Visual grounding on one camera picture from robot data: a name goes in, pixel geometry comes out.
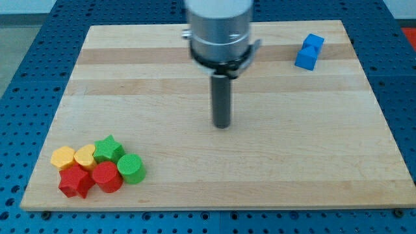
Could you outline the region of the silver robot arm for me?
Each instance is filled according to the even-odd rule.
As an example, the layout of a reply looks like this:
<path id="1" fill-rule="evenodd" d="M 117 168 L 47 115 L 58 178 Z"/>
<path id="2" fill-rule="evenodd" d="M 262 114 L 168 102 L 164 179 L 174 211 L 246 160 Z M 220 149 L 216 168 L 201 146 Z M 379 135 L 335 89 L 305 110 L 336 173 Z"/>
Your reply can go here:
<path id="1" fill-rule="evenodd" d="M 186 0 L 191 57 L 200 66 L 236 79 L 253 62 L 261 40 L 250 42 L 253 0 Z"/>

